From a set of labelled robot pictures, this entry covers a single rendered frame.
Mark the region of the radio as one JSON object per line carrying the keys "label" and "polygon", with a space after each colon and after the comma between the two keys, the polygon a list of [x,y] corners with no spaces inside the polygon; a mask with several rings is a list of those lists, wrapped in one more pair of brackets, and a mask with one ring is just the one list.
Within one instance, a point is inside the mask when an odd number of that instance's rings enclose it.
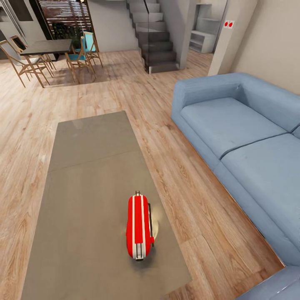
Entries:
{"label": "radio", "polygon": [[150,237],[150,225],[152,229],[151,207],[147,198],[141,193],[133,195],[128,203],[128,222],[127,222],[127,250],[136,261],[142,261],[150,252],[150,244],[154,247],[154,237]]}

